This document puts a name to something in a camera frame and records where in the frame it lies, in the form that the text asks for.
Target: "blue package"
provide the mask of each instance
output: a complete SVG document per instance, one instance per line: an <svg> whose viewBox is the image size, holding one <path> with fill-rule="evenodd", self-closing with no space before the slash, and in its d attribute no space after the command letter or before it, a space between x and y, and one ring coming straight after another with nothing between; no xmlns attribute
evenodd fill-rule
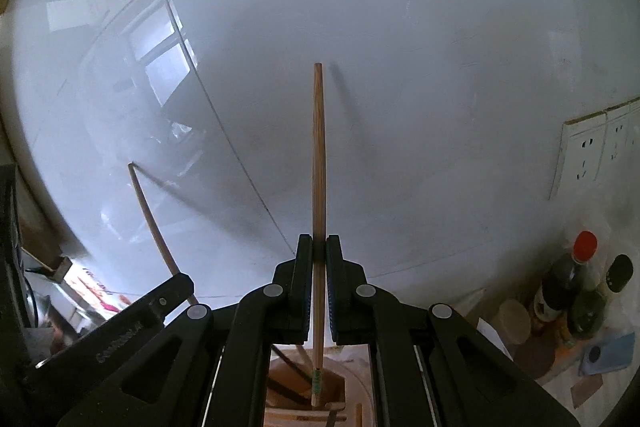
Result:
<svg viewBox="0 0 640 427"><path fill-rule="evenodd" d="M597 375L628 367L634 357L635 343L636 334L629 333L623 337L587 347L582 357L580 373Z"/></svg>

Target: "bottle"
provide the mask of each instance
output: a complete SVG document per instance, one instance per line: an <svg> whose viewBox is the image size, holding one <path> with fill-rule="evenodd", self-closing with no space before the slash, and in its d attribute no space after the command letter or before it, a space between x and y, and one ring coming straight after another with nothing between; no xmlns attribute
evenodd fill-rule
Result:
<svg viewBox="0 0 640 427"><path fill-rule="evenodd" d="M575 239L571 252L564 253L553 263L529 307L532 333L542 333L549 323L569 309L582 289L585 263L593 257L598 240L583 230Z"/></svg>
<svg viewBox="0 0 640 427"><path fill-rule="evenodd" d="M562 314L556 328L558 343L574 347L578 340L592 339L604 322L607 304L623 290L633 273L629 257L623 253L617 256L597 288L581 291Z"/></svg>

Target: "glossy wall tile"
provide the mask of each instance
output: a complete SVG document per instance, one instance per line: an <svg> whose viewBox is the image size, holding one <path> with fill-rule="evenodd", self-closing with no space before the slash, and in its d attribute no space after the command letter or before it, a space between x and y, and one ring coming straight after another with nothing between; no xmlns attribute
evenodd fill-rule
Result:
<svg viewBox="0 0 640 427"><path fill-rule="evenodd" d="M561 123L640 95L639 17L638 0L13 0L1 110L114 291L166 275L134 160L178 265L226 304L310 230L321 61L328 231L426 304L540 264L572 204L548 201Z"/></svg>

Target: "red bottle cap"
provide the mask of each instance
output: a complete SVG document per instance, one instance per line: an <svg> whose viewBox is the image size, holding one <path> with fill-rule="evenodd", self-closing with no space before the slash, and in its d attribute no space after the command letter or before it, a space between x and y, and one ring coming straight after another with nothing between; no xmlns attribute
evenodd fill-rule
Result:
<svg viewBox="0 0 640 427"><path fill-rule="evenodd" d="M596 253L598 240L589 230L582 230L574 243L574 259L578 263L586 263Z"/></svg>

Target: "black bottle cap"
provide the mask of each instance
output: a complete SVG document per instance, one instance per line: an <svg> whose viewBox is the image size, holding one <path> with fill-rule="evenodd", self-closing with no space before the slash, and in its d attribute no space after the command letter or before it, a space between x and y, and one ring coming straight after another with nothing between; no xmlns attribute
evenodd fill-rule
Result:
<svg viewBox="0 0 640 427"><path fill-rule="evenodd" d="M634 264L628 255L621 253L607 270L607 286L613 293L620 293L634 274Z"/></svg>

